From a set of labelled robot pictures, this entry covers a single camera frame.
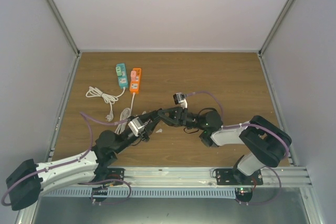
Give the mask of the pink plug adapter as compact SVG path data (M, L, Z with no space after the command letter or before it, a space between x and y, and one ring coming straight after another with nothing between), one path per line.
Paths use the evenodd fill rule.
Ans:
M132 70L131 75L130 75L131 81L136 81L136 75L137 75L137 72L135 70Z

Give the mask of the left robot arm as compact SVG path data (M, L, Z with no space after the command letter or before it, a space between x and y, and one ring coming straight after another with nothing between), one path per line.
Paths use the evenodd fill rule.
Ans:
M120 175L110 172L109 166L117 160L117 154L136 141L148 141L160 120L156 111L131 116L115 123L128 124L123 132L101 132L82 153L53 162L22 162L6 179L7 190L1 204L17 211L31 206L42 195L67 186L96 185L102 190L124 184Z

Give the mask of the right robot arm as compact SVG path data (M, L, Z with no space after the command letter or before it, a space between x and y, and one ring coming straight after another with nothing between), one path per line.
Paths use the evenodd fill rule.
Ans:
M288 157L291 137L262 116L254 116L245 123L223 124L214 108L205 108L205 113L194 114L187 108L175 107L159 110L161 120L172 127L184 127L201 131L201 142L207 147L244 144L249 153L234 165L233 180L240 185L247 183L251 175L266 166L277 167Z

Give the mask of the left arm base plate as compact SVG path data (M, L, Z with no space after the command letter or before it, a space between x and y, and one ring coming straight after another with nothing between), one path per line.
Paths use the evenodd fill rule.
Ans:
M102 170L96 170L96 176L93 179L93 182L98 182L106 179L119 179L123 180L124 178L124 168L103 168Z

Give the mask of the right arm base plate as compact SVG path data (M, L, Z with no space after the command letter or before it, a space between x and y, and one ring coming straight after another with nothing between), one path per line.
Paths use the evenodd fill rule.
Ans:
M237 169L233 168L216 168L212 172L216 179L217 185L262 185L263 179L261 170L255 171L252 175L244 175Z

